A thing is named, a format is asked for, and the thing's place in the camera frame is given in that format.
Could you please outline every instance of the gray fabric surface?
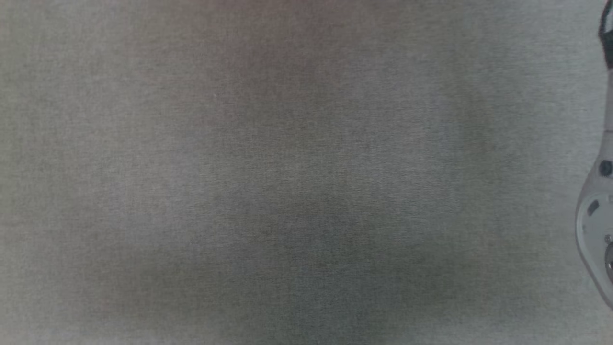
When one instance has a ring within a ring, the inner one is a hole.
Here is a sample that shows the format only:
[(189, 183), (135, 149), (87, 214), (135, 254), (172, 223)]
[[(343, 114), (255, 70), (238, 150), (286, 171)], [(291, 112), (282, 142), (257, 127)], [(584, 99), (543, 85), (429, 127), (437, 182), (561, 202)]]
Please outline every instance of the gray fabric surface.
[(601, 1), (0, 1), (6, 344), (605, 344)]

